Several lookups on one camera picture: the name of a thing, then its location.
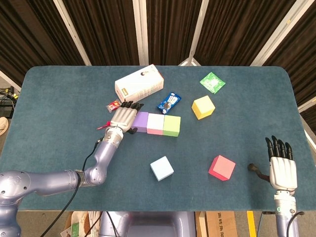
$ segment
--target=yellow cube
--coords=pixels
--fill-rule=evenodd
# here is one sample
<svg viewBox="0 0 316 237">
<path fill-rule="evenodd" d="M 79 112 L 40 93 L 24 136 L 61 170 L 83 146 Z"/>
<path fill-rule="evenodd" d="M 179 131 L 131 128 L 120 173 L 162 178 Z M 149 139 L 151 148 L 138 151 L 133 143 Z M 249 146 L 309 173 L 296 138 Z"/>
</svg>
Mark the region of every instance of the yellow cube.
<svg viewBox="0 0 316 237">
<path fill-rule="evenodd" d="M 192 110 L 197 119 L 205 118 L 213 113 L 215 106 L 208 95 L 195 100 L 192 104 Z"/>
</svg>

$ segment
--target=blue snack package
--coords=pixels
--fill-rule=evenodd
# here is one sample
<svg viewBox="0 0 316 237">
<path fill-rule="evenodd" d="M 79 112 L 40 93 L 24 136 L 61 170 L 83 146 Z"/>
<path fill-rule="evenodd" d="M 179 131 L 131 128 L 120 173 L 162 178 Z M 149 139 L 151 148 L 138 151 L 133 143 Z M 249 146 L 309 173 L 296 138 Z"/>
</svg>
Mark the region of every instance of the blue snack package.
<svg viewBox="0 0 316 237">
<path fill-rule="evenodd" d="M 180 100 L 181 97 L 179 95 L 171 92 L 157 107 L 164 115 L 166 115 Z"/>
</svg>

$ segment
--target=table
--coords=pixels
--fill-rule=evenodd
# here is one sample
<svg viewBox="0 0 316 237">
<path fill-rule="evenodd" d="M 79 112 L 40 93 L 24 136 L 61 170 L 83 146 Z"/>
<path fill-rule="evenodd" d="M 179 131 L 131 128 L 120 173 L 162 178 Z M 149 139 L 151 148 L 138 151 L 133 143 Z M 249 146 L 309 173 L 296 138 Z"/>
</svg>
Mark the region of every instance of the table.
<svg viewBox="0 0 316 237">
<path fill-rule="evenodd" d="M 0 159 L 0 170 L 50 172 L 81 169 L 110 120 L 106 105 L 116 99 L 114 81 L 139 66 L 45 66 L 30 69 L 23 83 Z M 157 66 L 163 90 L 145 98 L 142 111 L 170 91 L 182 100 L 170 115 L 181 116 L 179 137 L 126 134 L 104 185 L 81 188 L 70 210 L 192 211 L 274 210 L 275 190 L 247 170 L 255 163 L 269 174 L 265 137 L 291 144 L 297 161 L 299 210 L 316 208 L 316 173 L 291 83 L 280 67 Z M 199 81 L 214 72 L 226 85 L 215 95 Z M 197 120 L 193 101 L 209 95 L 216 109 Z M 217 155 L 236 163 L 229 181 L 209 175 Z M 174 174 L 158 182 L 150 163 L 167 156 Z M 91 158 L 87 167 L 94 164 Z M 20 209 L 60 210 L 72 193 L 24 198 Z"/>
</svg>

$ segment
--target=robot finger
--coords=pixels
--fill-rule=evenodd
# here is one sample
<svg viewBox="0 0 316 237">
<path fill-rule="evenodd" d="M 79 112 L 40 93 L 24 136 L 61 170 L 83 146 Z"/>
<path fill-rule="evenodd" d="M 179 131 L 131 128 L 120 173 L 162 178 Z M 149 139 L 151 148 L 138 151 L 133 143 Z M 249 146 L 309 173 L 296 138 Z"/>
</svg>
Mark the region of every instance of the robot finger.
<svg viewBox="0 0 316 237">
<path fill-rule="evenodd" d="M 127 102 L 124 101 L 120 106 L 124 108 L 126 105 L 127 105 Z"/>
<path fill-rule="evenodd" d="M 137 111 L 140 111 L 140 109 L 144 106 L 144 104 L 139 104 L 137 107 L 136 107 L 136 110 Z"/>
<path fill-rule="evenodd" d="M 128 101 L 127 105 L 125 106 L 126 108 L 129 108 L 133 104 L 133 101 Z"/>
<path fill-rule="evenodd" d="M 290 144 L 286 142 L 285 146 L 286 146 L 286 158 L 293 160 L 293 153 L 292 153 L 292 148 Z"/>
<path fill-rule="evenodd" d="M 268 154 L 269 154 L 269 161 L 271 161 L 271 157 L 274 157 L 275 154 L 273 152 L 273 145 L 269 138 L 266 137 L 266 142 L 268 146 Z"/>
<path fill-rule="evenodd" d="M 277 138 L 272 136 L 272 140 L 273 140 L 273 146 L 275 149 L 275 156 L 280 157 L 280 147 L 278 145 Z"/>
<path fill-rule="evenodd" d="M 280 146 L 280 155 L 281 155 L 281 157 L 282 158 L 286 158 L 285 145 L 280 139 L 278 140 L 278 145 Z"/>
<path fill-rule="evenodd" d="M 139 103 L 134 103 L 134 104 L 131 105 L 130 108 L 131 108 L 131 109 L 135 109 L 138 105 L 139 105 Z"/>
</svg>

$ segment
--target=purple cube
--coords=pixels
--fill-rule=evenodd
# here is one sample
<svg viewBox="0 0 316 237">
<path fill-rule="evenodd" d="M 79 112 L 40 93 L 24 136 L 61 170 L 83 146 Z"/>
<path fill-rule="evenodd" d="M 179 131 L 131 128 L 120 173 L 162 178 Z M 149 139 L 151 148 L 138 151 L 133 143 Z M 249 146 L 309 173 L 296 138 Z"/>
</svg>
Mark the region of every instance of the purple cube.
<svg viewBox="0 0 316 237">
<path fill-rule="evenodd" d="M 147 132 L 148 112 L 138 112 L 132 128 L 137 128 L 138 132 Z"/>
</svg>

